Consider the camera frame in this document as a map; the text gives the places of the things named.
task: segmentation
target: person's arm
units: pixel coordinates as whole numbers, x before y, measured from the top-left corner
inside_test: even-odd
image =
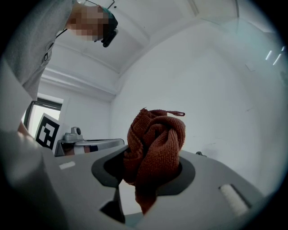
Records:
[[[22,133],[24,136],[30,136],[30,133],[28,132],[28,130],[26,129],[26,127],[24,126],[23,122],[20,122],[19,128],[18,128],[18,132]]]

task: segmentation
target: window frame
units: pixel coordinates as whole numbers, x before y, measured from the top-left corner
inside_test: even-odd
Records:
[[[52,109],[52,110],[57,110],[57,111],[61,111],[61,107],[62,107],[62,104],[60,104],[60,103],[56,103],[56,102],[49,101],[49,100],[38,97],[37,101],[32,101],[26,110],[23,124],[27,130],[29,127],[31,113],[32,113],[32,109],[33,109],[34,105],[41,106],[41,107],[48,108],[48,109]]]

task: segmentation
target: twisted cloth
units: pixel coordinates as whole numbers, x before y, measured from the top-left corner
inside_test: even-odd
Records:
[[[179,151],[185,140],[185,125],[171,113],[142,109],[128,131],[129,149],[124,153],[124,180],[135,186],[135,198],[145,214],[156,200],[156,189],[178,173]]]

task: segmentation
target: ceiling light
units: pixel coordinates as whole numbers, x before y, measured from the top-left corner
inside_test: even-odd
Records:
[[[281,54],[278,55],[277,59],[275,60],[275,62],[273,63],[273,65],[276,64],[276,62],[278,61],[278,59],[281,57]]]
[[[270,57],[270,55],[272,54],[272,50],[269,51],[267,57],[265,58],[265,60],[268,60],[268,58]]]

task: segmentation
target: window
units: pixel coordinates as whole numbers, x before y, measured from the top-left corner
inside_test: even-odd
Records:
[[[38,98],[37,101],[32,101],[28,109],[26,110],[24,118],[24,125],[29,133],[35,137],[38,124],[43,113],[49,116],[59,119],[62,104],[48,101],[42,98]]]

